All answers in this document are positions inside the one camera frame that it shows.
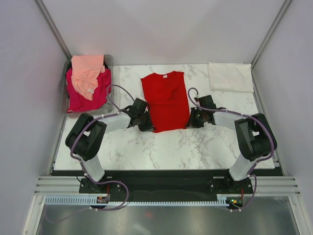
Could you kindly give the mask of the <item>peach t shirt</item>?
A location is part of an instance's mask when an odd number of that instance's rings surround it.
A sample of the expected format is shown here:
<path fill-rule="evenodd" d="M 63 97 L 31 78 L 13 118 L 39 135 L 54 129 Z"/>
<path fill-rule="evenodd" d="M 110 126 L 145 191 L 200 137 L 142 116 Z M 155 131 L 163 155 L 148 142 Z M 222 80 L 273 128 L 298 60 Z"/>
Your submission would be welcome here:
<path fill-rule="evenodd" d="M 71 81 L 75 91 L 89 101 L 98 88 L 97 77 L 105 72 L 104 55 L 74 55 Z"/>

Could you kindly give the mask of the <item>right aluminium frame post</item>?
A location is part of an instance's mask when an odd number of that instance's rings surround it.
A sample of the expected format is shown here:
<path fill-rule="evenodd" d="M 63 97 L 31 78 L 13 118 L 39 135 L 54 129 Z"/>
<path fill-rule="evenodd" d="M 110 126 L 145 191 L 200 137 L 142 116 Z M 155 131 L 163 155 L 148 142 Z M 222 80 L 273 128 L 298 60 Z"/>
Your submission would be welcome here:
<path fill-rule="evenodd" d="M 270 42 L 272 36 L 274 35 L 277 27 L 279 26 L 280 22 L 284 18 L 285 14 L 287 13 L 288 9 L 292 5 L 293 0 L 284 0 L 283 4 L 279 8 L 274 20 L 272 21 L 267 33 L 265 34 L 265 37 L 263 38 L 260 46 L 258 47 L 255 56 L 253 57 L 251 61 L 251 69 L 254 69 L 257 62 L 259 61 L 260 57 L 262 56 L 265 48 L 267 47 L 268 43 Z"/>

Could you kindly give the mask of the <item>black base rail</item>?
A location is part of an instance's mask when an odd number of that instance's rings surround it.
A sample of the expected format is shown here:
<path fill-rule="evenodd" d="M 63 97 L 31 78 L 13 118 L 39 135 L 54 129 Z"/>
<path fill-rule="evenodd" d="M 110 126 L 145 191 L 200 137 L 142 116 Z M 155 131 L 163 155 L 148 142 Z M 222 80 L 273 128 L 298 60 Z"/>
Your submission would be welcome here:
<path fill-rule="evenodd" d="M 227 173 L 227 170 L 108 170 L 100 184 L 81 179 L 79 192 L 108 193 L 118 201 L 210 200 L 219 194 L 253 192 L 250 179 L 229 181 Z"/>

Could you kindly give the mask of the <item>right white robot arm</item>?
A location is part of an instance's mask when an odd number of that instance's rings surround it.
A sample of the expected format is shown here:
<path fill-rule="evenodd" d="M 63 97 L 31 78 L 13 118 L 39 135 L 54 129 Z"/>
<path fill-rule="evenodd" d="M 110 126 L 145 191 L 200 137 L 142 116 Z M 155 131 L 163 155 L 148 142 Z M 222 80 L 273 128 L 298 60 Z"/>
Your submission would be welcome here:
<path fill-rule="evenodd" d="M 234 193 L 242 186 L 241 180 L 250 176 L 259 162 L 273 157 L 277 141 L 262 113 L 244 115 L 224 107 L 216 107 L 211 95 L 191 99 L 195 107 L 191 108 L 187 127 L 202 128 L 205 123 L 226 127 L 235 131 L 240 155 L 228 170 L 224 187 Z"/>

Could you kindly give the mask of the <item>magenta t shirt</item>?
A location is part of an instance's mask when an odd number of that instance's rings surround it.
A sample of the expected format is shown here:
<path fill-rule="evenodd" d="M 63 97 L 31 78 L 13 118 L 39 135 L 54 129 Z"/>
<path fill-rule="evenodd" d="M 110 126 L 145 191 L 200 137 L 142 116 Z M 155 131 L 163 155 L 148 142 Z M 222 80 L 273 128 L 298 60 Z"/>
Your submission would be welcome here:
<path fill-rule="evenodd" d="M 75 91 L 72 81 L 72 68 L 66 72 L 67 92 L 69 95 L 68 113 L 80 113 L 101 108 L 107 102 L 107 87 L 111 84 L 111 70 L 105 68 L 104 73 L 97 77 L 98 87 L 93 94 L 93 100 L 87 100 Z"/>

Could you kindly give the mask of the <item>red t shirt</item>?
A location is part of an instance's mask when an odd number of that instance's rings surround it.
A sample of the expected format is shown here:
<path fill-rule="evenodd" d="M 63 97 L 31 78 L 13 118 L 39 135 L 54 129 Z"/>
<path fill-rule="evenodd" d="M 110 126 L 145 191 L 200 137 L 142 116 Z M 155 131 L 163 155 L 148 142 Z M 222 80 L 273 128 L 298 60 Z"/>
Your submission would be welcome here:
<path fill-rule="evenodd" d="M 167 74 L 152 73 L 141 79 L 145 100 L 154 125 L 160 133 L 185 129 L 189 121 L 189 103 L 184 73 L 172 71 Z"/>

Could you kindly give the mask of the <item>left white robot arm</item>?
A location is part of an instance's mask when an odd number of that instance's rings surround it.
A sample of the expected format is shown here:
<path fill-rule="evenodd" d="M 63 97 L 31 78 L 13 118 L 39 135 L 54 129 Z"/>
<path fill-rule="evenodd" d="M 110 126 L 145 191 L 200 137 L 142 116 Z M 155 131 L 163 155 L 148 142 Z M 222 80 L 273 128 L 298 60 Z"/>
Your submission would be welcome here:
<path fill-rule="evenodd" d="M 132 105 L 118 110 L 117 113 L 98 117 L 83 113 L 69 132 L 65 144 L 70 149 L 70 156 L 77 160 L 84 175 L 91 180 L 90 187 L 96 192 L 107 188 L 103 178 L 105 170 L 100 164 L 98 151 L 104 135 L 119 129 L 137 126 L 141 132 L 153 131 L 150 105 L 142 99 L 135 99 Z"/>

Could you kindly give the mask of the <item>left aluminium frame post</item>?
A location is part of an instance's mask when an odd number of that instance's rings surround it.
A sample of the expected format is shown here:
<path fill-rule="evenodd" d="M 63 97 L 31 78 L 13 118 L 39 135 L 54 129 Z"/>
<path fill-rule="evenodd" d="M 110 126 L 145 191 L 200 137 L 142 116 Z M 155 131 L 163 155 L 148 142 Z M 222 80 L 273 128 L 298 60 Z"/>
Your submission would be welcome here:
<path fill-rule="evenodd" d="M 71 58 L 71 54 L 68 50 L 68 47 L 66 46 L 53 18 L 51 17 L 45 3 L 42 0 L 34 0 L 36 6 L 38 7 L 41 15 L 43 16 L 46 24 L 48 25 L 50 31 L 52 32 L 57 44 L 61 48 L 62 52 L 64 53 L 65 57 L 67 59 Z"/>

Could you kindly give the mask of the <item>folded white t shirt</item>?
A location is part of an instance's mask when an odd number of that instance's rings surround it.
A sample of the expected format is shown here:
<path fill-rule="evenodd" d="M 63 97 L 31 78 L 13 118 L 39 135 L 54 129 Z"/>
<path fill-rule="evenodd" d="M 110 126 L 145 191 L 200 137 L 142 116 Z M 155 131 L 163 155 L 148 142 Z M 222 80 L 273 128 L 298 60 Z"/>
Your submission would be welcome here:
<path fill-rule="evenodd" d="M 254 92 L 251 64 L 210 62 L 207 70 L 212 91 Z"/>

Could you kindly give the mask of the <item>grey plastic bin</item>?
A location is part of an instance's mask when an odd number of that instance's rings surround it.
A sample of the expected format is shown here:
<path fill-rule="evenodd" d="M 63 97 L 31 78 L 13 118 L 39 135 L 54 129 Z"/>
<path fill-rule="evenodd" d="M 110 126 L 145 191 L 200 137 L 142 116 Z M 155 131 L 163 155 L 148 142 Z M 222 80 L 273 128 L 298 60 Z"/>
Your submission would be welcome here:
<path fill-rule="evenodd" d="M 63 115 L 111 112 L 113 98 L 111 55 L 74 55 L 64 64 L 61 76 L 59 111 Z"/>

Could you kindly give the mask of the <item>aluminium frame post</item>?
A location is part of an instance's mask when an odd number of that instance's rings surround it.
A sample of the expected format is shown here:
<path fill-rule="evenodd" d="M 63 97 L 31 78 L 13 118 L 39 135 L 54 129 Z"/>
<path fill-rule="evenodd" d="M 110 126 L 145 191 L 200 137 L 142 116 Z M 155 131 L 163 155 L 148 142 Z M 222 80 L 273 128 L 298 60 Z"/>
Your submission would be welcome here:
<path fill-rule="evenodd" d="M 293 0 L 284 0 L 283 4 L 279 8 L 274 20 L 272 21 L 267 33 L 265 34 L 265 37 L 263 38 L 260 46 L 258 47 L 255 56 L 253 57 L 251 61 L 251 69 L 254 69 L 257 62 L 259 61 L 260 57 L 262 56 L 265 48 L 267 47 L 268 43 L 270 42 L 272 36 L 274 35 L 277 27 L 279 26 L 280 22 L 284 18 L 285 14 L 287 13 L 288 9 L 292 5 Z"/>
<path fill-rule="evenodd" d="M 65 57 L 67 59 L 71 58 L 71 54 L 68 50 L 68 47 L 66 46 L 53 18 L 51 17 L 45 3 L 42 0 L 34 0 L 36 6 L 38 7 L 41 15 L 43 16 L 46 24 L 48 25 L 50 31 L 52 32 L 57 44 L 61 48 L 62 52 L 64 53 Z"/>

